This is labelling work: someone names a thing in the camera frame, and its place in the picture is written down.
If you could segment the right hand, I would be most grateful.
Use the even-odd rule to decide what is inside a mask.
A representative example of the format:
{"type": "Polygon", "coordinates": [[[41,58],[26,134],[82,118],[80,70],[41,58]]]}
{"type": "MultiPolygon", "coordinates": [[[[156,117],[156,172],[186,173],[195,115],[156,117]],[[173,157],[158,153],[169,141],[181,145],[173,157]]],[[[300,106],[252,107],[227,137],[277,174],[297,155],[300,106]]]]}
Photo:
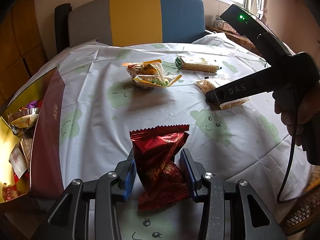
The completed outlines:
{"type": "Polygon", "coordinates": [[[274,111],[288,133],[306,152],[307,161],[319,165],[319,82],[308,90],[284,88],[274,91],[274,111]]]}

